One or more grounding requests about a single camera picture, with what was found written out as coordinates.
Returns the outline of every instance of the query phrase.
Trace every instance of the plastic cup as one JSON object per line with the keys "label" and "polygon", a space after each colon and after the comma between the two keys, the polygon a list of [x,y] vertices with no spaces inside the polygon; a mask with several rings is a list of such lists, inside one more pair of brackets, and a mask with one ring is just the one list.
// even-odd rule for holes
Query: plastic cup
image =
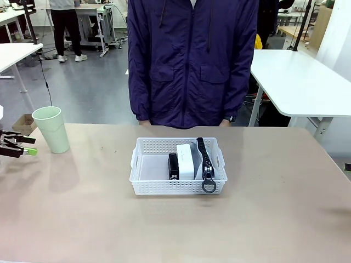
{"label": "plastic cup", "polygon": [[52,153],[63,153],[70,148],[60,108],[39,108],[33,112],[32,117]]}

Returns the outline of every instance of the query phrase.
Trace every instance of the black watch strap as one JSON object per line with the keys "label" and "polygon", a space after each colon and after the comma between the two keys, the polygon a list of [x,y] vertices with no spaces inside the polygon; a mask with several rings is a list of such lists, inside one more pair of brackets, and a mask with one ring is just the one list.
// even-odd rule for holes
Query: black watch strap
{"label": "black watch strap", "polygon": [[229,122],[235,122],[236,117],[234,117],[234,116],[224,116],[223,119],[226,119]]}

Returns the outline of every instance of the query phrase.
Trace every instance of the hand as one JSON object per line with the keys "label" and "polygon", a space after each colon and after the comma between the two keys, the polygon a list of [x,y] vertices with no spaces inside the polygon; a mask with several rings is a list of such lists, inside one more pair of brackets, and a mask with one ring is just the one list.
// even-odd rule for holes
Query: hand
{"label": "hand", "polygon": [[140,126],[144,126],[144,127],[148,127],[148,126],[151,126],[151,123],[149,120],[147,121],[139,121],[139,125]]}
{"label": "hand", "polygon": [[219,125],[220,127],[231,127],[231,122],[228,121],[227,119],[222,120],[222,122]]}

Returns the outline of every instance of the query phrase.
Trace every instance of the navy jacket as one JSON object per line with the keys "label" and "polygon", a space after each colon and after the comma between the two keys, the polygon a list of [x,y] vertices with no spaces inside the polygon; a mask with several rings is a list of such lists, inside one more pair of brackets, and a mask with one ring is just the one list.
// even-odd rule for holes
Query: navy jacket
{"label": "navy jacket", "polygon": [[176,128],[236,116],[248,89],[258,0],[129,0],[137,119]]}

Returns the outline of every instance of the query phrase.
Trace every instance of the yellow object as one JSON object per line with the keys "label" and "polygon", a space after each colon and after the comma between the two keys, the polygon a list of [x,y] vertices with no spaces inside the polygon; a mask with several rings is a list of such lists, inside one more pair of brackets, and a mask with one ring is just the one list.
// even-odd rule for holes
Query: yellow object
{"label": "yellow object", "polygon": [[259,37],[258,34],[256,34],[256,41],[254,42],[254,48],[255,49],[262,49],[263,48],[261,38]]}

